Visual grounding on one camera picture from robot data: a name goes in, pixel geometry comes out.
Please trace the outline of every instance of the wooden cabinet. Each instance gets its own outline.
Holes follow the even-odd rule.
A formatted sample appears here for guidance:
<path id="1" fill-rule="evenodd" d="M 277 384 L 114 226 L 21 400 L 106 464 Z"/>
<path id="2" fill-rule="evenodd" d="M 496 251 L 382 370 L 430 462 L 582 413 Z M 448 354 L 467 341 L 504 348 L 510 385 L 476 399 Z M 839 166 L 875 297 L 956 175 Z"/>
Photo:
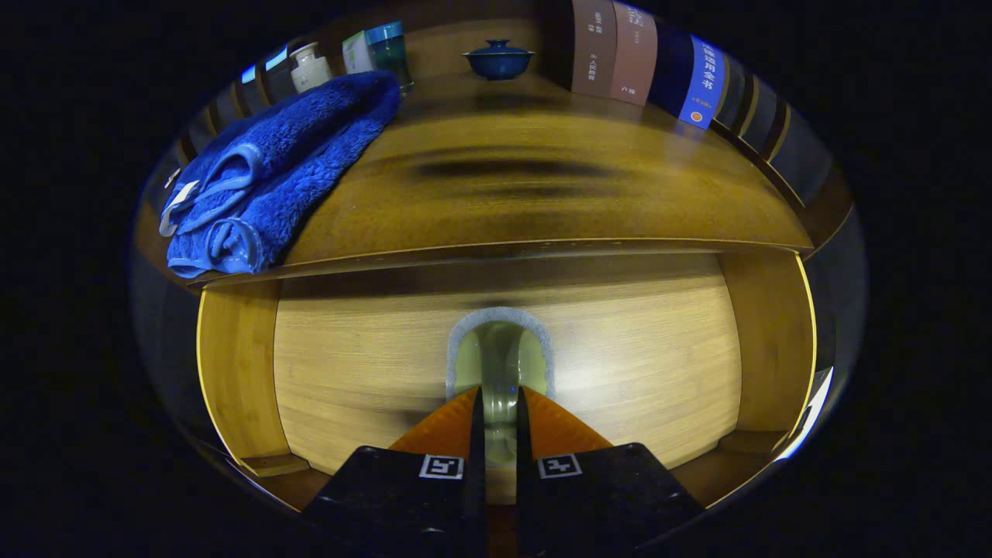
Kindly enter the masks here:
<path id="1" fill-rule="evenodd" d="M 189 285 L 203 397 L 232 465 L 301 509 L 441 406 L 460 318 L 517 307 L 551 333 L 557 402 L 710 505 L 806 407 L 814 248 L 732 143 L 657 106 L 536 72 L 420 78 L 283 265 Z M 490 503 L 514 481 L 488 472 Z"/>

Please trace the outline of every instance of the white bottle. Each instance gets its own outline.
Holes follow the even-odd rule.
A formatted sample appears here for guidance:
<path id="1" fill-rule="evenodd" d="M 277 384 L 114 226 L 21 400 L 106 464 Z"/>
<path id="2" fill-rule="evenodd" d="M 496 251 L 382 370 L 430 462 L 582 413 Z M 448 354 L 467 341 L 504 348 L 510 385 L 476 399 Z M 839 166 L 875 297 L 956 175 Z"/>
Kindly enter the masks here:
<path id="1" fill-rule="evenodd" d="M 293 87 L 297 93 L 302 93 L 312 87 L 330 81 L 334 75 L 330 72 L 327 59 L 317 57 L 316 43 L 300 47 L 290 54 L 296 61 L 296 67 L 290 71 L 293 76 Z"/>

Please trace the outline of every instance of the brown book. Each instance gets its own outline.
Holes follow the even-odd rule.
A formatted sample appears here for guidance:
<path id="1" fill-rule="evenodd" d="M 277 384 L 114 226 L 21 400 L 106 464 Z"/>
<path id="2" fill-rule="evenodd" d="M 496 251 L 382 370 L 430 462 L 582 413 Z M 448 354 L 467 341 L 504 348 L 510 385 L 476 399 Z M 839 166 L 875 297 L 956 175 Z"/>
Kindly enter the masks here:
<path id="1" fill-rule="evenodd" d="M 575 59 L 571 90 L 609 97 L 617 51 L 617 22 L 610 0 L 571 0 Z"/>
<path id="2" fill-rule="evenodd" d="M 617 19 L 617 55 L 610 96 L 644 106 L 655 75 L 658 30 L 651 14 L 613 2 Z"/>

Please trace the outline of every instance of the orange gripper pad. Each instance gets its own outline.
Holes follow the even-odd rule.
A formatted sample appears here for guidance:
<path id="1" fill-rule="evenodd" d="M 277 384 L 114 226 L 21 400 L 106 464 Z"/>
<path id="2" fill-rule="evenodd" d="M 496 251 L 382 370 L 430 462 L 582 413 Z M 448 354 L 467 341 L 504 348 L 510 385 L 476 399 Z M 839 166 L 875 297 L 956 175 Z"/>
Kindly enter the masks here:
<path id="1" fill-rule="evenodd" d="M 612 448 L 605 438 L 544 395 L 520 386 L 527 397 L 534 459 Z"/>
<path id="2" fill-rule="evenodd" d="M 451 399 L 389 447 L 398 452 L 468 459 L 472 408 L 478 387 Z"/>

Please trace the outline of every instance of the white tag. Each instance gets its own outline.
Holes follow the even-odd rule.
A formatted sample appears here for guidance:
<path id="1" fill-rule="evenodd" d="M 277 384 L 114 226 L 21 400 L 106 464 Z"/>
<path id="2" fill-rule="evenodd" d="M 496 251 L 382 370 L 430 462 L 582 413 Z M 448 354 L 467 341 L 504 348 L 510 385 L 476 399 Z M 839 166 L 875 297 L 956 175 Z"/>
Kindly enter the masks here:
<path id="1" fill-rule="evenodd" d="M 176 178 L 179 177 L 180 173 L 183 171 L 182 167 L 176 168 L 176 171 L 166 180 L 166 190 L 168 190 L 173 184 L 176 183 Z"/>
<path id="2" fill-rule="evenodd" d="M 183 189 L 180 190 L 178 194 L 176 194 L 176 198 L 173 200 L 173 202 L 169 204 L 165 212 L 162 213 L 162 222 L 159 223 L 160 235 L 172 236 L 173 234 L 176 233 L 176 226 L 174 224 L 169 224 L 169 216 L 172 214 L 173 208 L 179 205 L 180 203 L 182 203 L 183 200 L 186 199 L 186 196 L 189 195 L 189 192 L 192 191 L 193 187 L 196 186 L 197 183 L 199 183 L 199 180 L 194 180 L 183 186 Z"/>

